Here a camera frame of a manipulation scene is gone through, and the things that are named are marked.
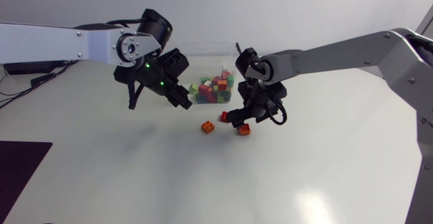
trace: clear plastic container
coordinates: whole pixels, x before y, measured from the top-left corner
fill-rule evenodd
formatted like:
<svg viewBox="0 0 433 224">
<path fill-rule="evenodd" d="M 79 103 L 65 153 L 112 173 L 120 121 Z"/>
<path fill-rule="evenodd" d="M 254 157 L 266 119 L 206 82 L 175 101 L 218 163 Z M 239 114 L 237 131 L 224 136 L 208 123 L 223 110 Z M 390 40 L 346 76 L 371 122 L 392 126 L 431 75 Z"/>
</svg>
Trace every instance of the clear plastic container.
<svg viewBox="0 0 433 224">
<path fill-rule="evenodd" d="M 188 97 L 191 102 L 230 102 L 237 73 L 235 62 L 239 56 L 234 42 L 170 44 L 170 48 L 174 47 L 177 47 L 189 62 L 189 67 L 179 76 L 179 84 L 189 90 Z"/>
</svg>

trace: white table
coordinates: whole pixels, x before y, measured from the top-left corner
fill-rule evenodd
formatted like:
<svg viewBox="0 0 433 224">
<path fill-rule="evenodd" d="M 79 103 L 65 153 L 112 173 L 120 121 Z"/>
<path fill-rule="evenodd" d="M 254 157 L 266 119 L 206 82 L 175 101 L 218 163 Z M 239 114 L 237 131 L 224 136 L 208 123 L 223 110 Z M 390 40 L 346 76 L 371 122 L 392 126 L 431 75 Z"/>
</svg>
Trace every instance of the white table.
<svg viewBox="0 0 433 224">
<path fill-rule="evenodd" d="M 383 80 L 285 81 L 287 123 L 251 120 L 239 136 L 217 118 L 240 95 L 184 110 L 145 89 L 128 110 L 113 71 L 81 62 L 0 110 L 0 140 L 53 142 L 5 223 L 404 223 L 421 160 L 415 111 Z"/>
</svg>

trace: white robotic arm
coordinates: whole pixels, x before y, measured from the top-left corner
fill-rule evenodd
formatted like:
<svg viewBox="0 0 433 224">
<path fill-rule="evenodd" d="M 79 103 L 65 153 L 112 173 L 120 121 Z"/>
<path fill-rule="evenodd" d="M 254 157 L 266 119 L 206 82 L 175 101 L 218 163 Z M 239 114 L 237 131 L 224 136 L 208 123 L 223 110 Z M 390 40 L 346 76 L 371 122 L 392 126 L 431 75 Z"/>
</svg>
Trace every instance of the white robotic arm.
<svg viewBox="0 0 433 224">
<path fill-rule="evenodd" d="M 137 31 L 128 27 L 130 23 L 140 23 Z M 192 105 L 188 90 L 177 84 L 177 77 L 189 66 L 187 58 L 178 49 L 160 56 L 172 31 L 170 22 L 152 9 L 137 20 L 76 28 L 0 24 L 0 42 L 6 44 L 0 45 L 0 64 L 56 60 L 113 64 L 116 81 L 128 85 L 130 109 L 144 87 L 167 97 L 175 107 L 188 109 Z"/>
<path fill-rule="evenodd" d="M 135 60 L 161 49 L 152 35 L 109 24 L 58 28 L 0 24 L 0 63 L 94 60 L 131 67 Z"/>
</svg>

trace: black mat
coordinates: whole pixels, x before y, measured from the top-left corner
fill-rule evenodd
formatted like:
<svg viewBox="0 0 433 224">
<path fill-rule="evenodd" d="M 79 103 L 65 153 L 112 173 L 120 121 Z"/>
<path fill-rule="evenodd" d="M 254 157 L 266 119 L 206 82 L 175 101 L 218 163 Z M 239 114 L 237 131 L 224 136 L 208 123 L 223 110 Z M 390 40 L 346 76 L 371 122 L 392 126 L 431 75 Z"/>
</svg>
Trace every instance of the black mat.
<svg viewBox="0 0 433 224">
<path fill-rule="evenodd" d="M 0 141 L 0 223 L 3 223 L 52 143 Z"/>
</svg>

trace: robotic arm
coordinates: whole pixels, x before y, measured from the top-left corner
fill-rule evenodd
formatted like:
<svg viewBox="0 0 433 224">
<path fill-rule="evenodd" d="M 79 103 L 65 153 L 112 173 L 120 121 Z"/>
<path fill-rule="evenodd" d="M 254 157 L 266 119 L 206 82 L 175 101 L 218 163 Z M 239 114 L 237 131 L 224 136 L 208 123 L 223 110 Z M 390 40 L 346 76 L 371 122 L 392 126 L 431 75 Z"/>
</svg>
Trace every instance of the robotic arm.
<svg viewBox="0 0 433 224">
<path fill-rule="evenodd" d="M 137 31 L 127 24 L 140 23 Z M 188 109 L 188 90 L 177 77 L 189 66 L 178 49 L 162 56 L 171 36 L 171 24 L 152 9 L 138 20 L 116 20 L 107 24 L 87 24 L 57 28 L 24 24 L 0 24 L 0 64 L 55 60 L 94 60 L 117 65 L 114 78 L 128 85 L 129 109 L 134 109 L 144 87 L 169 102 Z M 140 86 L 135 90 L 135 81 Z"/>
<path fill-rule="evenodd" d="M 389 87 L 417 111 L 422 161 L 406 223 L 433 223 L 433 41 L 407 29 L 377 32 L 315 49 L 287 50 L 261 58 L 253 48 L 236 60 L 245 78 L 238 87 L 244 107 L 230 111 L 236 128 L 255 118 L 286 119 L 281 81 L 300 74 L 377 66 Z M 273 116 L 281 110 L 283 120 Z"/>
</svg>

